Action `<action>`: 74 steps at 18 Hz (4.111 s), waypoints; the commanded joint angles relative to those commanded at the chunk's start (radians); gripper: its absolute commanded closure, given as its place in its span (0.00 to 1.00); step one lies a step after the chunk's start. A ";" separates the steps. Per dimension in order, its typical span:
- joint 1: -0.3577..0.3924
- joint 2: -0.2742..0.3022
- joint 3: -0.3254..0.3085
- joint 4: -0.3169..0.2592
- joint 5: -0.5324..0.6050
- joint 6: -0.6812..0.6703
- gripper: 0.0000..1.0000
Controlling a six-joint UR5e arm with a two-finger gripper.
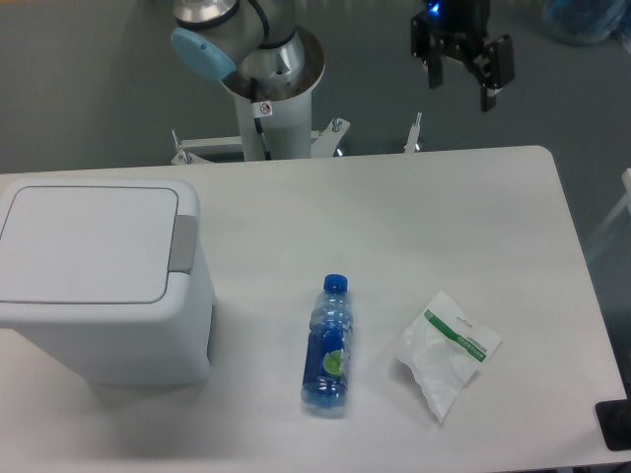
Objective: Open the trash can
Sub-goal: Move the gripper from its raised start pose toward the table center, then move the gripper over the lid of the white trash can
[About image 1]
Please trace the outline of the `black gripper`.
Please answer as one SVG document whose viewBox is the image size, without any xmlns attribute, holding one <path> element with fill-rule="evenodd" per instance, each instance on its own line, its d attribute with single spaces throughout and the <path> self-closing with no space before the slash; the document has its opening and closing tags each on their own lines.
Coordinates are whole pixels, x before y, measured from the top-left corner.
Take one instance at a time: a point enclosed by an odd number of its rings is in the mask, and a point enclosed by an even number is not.
<svg viewBox="0 0 631 473">
<path fill-rule="evenodd" d="M 490 38 L 487 23 L 489 1 L 424 1 L 424 11 L 410 21 L 410 49 L 427 70 L 428 85 L 443 85 L 442 57 L 462 64 L 480 86 L 480 108 L 490 111 L 497 95 L 516 77 L 513 38 L 502 34 Z"/>
</svg>

